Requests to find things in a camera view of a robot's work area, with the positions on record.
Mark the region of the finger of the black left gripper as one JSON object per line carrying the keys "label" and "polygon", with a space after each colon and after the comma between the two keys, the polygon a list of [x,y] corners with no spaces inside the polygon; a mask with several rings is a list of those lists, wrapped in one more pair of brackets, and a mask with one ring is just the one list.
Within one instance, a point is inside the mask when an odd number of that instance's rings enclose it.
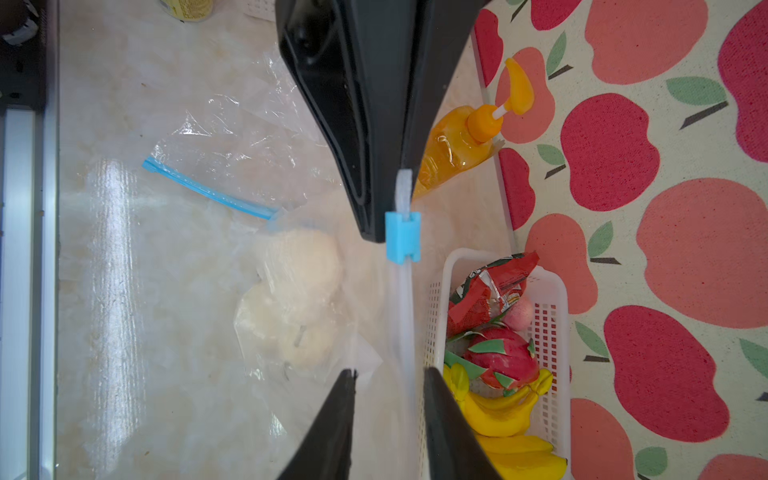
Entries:
{"label": "finger of the black left gripper", "polygon": [[417,173],[483,1],[283,0],[278,46],[363,239],[385,240],[399,171]]}

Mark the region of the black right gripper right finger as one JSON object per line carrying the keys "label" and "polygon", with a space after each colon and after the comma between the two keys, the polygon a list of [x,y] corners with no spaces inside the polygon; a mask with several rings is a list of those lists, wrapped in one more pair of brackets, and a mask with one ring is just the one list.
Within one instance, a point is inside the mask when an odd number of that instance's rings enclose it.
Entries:
{"label": "black right gripper right finger", "polygon": [[424,370],[423,400],[428,479],[500,479],[436,367]]}

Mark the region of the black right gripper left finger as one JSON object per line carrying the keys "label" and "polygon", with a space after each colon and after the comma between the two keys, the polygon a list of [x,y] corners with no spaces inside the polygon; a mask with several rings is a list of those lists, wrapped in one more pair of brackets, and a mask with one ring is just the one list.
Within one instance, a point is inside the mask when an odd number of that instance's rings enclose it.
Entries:
{"label": "black right gripper left finger", "polygon": [[279,480],[347,480],[352,459],[356,370],[342,370]]}

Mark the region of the clear blue zip-top bag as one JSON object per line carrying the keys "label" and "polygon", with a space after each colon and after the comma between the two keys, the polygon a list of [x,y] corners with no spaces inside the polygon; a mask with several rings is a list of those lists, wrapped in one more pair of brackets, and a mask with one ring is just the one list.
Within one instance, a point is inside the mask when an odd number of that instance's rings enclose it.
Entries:
{"label": "clear blue zip-top bag", "polygon": [[233,93],[187,108],[142,166],[262,219],[342,187],[330,149],[276,48],[258,54]]}

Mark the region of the clear white zip-top bag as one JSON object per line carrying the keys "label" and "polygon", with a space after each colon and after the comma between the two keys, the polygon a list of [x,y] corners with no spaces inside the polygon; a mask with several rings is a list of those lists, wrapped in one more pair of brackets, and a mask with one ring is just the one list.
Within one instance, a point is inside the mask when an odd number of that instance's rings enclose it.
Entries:
{"label": "clear white zip-top bag", "polygon": [[281,212],[256,234],[257,279],[234,328],[295,449],[282,479],[420,476],[412,268],[420,215],[398,172],[385,239],[361,238],[346,196]]}

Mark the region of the cream pear zip bag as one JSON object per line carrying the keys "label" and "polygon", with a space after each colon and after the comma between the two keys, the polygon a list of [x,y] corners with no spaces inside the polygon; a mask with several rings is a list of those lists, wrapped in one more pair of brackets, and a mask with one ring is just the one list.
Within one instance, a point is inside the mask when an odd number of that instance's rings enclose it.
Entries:
{"label": "cream pear zip bag", "polygon": [[283,318],[283,311],[269,286],[260,282],[241,298],[234,328],[245,357],[254,355],[286,355],[296,347],[301,328]]}
{"label": "cream pear zip bag", "polygon": [[296,369],[314,368],[333,350],[340,330],[339,323],[332,319],[284,327],[277,337],[281,361]]}

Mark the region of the red snack bag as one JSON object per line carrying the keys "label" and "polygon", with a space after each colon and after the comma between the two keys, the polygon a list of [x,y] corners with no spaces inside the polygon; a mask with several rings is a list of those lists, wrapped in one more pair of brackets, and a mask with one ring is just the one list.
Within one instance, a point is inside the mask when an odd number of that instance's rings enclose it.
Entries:
{"label": "red snack bag", "polygon": [[471,272],[449,297],[448,337],[500,322],[523,296],[539,263],[535,252],[503,257]]}

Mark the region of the lower yellow toy banana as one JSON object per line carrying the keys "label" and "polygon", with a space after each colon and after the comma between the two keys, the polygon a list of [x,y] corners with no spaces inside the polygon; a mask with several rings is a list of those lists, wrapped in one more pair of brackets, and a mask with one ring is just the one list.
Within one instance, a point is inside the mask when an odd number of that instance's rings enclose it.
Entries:
{"label": "lower yellow toy banana", "polygon": [[560,480],[567,473],[567,460],[538,437],[477,435],[476,440],[503,479]]}

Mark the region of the yellow toy banana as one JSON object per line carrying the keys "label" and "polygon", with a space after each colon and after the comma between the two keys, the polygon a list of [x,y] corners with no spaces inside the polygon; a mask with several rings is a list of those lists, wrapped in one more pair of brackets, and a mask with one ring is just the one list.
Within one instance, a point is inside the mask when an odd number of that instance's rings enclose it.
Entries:
{"label": "yellow toy banana", "polygon": [[553,374],[547,369],[539,377],[507,397],[486,398],[470,390],[466,369],[456,363],[443,365],[443,379],[471,429],[482,436],[503,438],[524,434],[541,396],[552,386]]}
{"label": "yellow toy banana", "polygon": [[503,479],[560,480],[567,473],[567,460],[538,437],[477,435],[476,440]]}

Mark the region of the upper yellow toy banana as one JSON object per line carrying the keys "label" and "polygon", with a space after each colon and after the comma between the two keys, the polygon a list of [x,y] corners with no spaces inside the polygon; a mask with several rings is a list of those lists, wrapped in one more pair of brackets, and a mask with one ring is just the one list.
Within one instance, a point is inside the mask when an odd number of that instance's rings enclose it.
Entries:
{"label": "upper yellow toy banana", "polygon": [[443,379],[471,429],[482,436],[503,438],[524,434],[541,396],[552,386],[553,374],[547,369],[539,377],[507,397],[486,398],[470,390],[466,369],[456,363],[443,365]]}

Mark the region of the pink toy dragon fruit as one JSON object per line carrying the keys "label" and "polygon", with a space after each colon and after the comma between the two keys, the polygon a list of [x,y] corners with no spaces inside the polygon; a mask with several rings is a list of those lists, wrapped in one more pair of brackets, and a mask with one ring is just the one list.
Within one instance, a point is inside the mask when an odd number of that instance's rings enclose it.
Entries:
{"label": "pink toy dragon fruit", "polygon": [[459,364],[470,380],[496,390],[517,390],[539,377],[534,341],[500,325],[449,338],[443,362],[449,367]]}

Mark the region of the orange soap pump bottle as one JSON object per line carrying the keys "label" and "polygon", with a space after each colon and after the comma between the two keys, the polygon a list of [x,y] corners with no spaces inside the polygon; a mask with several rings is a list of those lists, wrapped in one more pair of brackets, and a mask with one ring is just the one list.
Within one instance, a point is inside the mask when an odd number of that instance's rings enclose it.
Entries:
{"label": "orange soap pump bottle", "polygon": [[521,65],[509,58],[505,68],[509,92],[503,104],[458,107],[432,128],[414,187],[415,198],[488,160],[495,151],[494,138],[502,130],[504,116],[521,116],[532,108],[534,89]]}

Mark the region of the white plastic fruit basket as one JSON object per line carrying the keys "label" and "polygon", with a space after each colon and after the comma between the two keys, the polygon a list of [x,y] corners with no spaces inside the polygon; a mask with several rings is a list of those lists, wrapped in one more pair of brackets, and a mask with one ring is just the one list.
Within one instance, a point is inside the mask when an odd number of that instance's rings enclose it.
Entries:
{"label": "white plastic fruit basket", "polygon": [[[501,258],[503,257],[498,254],[467,248],[457,249],[448,256],[441,277],[430,286],[425,336],[418,349],[426,367],[436,367],[443,376],[446,342],[451,338],[446,335],[450,295],[471,272]],[[538,400],[531,415],[530,427],[522,435],[535,436],[552,444],[553,453],[568,462],[567,473],[563,478],[570,478],[570,323],[563,282],[556,274],[538,264],[527,279],[523,296],[507,311],[506,316],[500,322],[489,322],[472,330],[491,325],[508,327],[521,336],[532,339],[535,343],[539,371],[547,369],[553,374],[551,388]],[[491,389],[481,380],[470,380],[470,390],[486,398],[507,397],[517,391]],[[425,421],[421,424],[420,444],[421,469],[428,478]]]}

